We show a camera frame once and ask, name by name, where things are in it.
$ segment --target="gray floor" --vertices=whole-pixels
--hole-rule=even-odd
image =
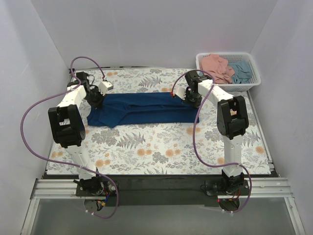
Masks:
[[[283,198],[251,198],[233,216],[203,206],[124,206],[109,220],[85,213],[83,204],[80,199],[41,199],[32,235],[295,234]]]

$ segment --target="navy blue fabric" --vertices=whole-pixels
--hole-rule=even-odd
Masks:
[[[197,111],[170,93],[107,94],[102,108],[91,108],[87,120],[89,126],[111,128],[126,124],[193,123]]]

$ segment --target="pink cloth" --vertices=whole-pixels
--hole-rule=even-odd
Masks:
[[[209,54],[200,61],[200,68],[214,75],[215,83],[218,84],[231,83],[231,77],[235,71],[227,65],[228,61],[216,54]]]

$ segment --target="wall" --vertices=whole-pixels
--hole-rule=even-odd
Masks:
[[[251,91],[275,167],[288,177],[313,234],[313,2],[279,0],[252,55],[262,83]]]
[[[0,234],[19,235],[36,177],[45,162],[22,143],[19,125],[35,101],[63,91],[68,70],[29,0],[0,0]],[[30,113],[25,133],[30,145],[48,156],[52,141],[47,110]]]
[[[67,66],[85,55],[101,66],[193,68],[201,52],[250,52],[277,0],[32,2]]]

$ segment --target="cloth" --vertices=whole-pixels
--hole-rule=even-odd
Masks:
[[[101,109],[91,109],[89,126],[144,123],[193,123],[198,109],[172,98],[170,93],[107,94]]]
[[[209,54],[200,61],[200,68],[214,75],[218,84],[231,83],[235,71],[227,65],[228,61],[216,54]]]
[[[249,80],[252,77],[252,72],[249,64],[246,61],[232,62],[228,65],[231,66],[235,71],[235,74],[231,77],[232,83],[249,83]]]

